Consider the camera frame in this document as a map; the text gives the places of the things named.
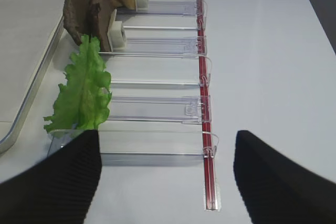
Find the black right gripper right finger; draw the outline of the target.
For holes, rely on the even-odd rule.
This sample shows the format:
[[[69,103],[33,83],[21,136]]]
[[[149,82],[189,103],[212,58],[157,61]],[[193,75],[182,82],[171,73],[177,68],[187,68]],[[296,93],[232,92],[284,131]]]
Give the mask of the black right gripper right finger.
[[[335,223],[335,183],[248,130],[237,132],[233,171],[252,223]]]

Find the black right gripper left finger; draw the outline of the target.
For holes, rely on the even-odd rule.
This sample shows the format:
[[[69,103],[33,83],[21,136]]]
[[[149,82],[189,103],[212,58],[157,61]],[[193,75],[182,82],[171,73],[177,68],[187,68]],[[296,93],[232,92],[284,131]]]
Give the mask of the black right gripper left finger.
[[[100,176],[99,134],[86,130],[1,183],[1,223],[83,223]]]

